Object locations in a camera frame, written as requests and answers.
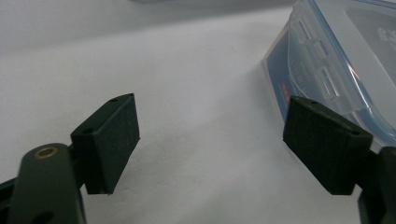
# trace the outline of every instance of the white table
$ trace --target white table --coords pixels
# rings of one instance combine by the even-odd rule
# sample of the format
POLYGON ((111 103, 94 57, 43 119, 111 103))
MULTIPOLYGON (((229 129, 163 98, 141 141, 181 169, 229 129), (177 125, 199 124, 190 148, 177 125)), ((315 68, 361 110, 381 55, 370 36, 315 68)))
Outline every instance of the white table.
POLYGON ((4 0, 0 181, 134 92, 141 140, 89 223, 359 223, 281 139, 261 60, 292 0, 4 0))

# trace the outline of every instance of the black object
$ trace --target black object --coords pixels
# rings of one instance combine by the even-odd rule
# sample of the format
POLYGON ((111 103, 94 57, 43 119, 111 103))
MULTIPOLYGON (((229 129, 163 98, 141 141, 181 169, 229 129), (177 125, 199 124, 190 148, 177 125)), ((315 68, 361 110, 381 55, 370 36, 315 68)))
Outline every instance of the black object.
POLYGON ((108 101, 71 137, 70 147, 26 153, 18 177, 0 185, 0 223, 85 223, 79 188, 113 193, 139 141, 134 95, 108 101))
POLYGON ((396 223, 396 148, 370 150, 373 136, 318 102, 291 96, 283 132, 288 147, 331 194, 358 184, 361 223, 396 223))

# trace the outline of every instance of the clear plastic box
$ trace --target clear plastic box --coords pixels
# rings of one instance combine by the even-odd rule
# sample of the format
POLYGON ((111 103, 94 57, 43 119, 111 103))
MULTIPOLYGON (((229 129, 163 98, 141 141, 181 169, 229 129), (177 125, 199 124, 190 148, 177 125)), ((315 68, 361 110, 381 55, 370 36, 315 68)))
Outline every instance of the clear plastic box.
POLYGON ((396 147, 396 4, 298 1, 263 64, 283 119, 304 96, 396 147))

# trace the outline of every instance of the transparent food container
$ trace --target transparent food container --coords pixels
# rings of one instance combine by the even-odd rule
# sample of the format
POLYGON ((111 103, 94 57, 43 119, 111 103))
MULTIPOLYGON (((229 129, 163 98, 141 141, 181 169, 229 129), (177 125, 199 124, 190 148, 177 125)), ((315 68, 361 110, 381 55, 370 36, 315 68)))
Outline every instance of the transparent food container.
POLYGON ((263 64, 283 119, 303 96, 396 147, 396 4, 298 1, 263 64))

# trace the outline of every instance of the gray surface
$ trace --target gray surface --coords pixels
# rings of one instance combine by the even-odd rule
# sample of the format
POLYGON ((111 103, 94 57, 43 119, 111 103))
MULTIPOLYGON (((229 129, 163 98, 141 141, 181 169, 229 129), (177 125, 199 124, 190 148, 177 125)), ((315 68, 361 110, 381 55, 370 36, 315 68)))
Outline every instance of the gray surface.
POLYGON ((89 223, 359 223, 287 150, 261 59, 291 1, 0 3, 0 181, 134 92, 141 141, 89 223))

